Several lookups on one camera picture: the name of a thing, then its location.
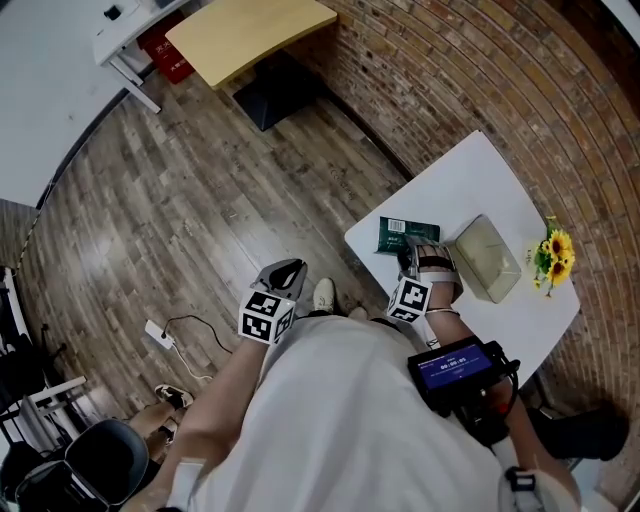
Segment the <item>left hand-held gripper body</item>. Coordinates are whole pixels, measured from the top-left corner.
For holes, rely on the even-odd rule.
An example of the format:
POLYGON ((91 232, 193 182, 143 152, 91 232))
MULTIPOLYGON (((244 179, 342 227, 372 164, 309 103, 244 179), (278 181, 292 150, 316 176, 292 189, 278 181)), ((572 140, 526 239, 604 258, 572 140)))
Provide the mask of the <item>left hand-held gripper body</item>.
POLYGON ((266 345, 277 345, 291 328, 294 313, 294 301, 249 289, 240 303, 238 334, 266 345))

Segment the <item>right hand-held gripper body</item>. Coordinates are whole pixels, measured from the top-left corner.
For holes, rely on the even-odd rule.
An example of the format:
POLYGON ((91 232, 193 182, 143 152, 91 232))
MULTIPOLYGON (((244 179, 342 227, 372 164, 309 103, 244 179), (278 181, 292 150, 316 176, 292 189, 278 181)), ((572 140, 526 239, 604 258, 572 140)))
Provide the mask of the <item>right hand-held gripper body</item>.
POLYGON ((429 310, 429 302, 435 284, 451 284, 453 301, 463 291, 460 276, 456 271, 429 271, 418 273, 416 277, 400 274, 398 284, 391 295, 387 316, 406 323, 415 323, 429 310))

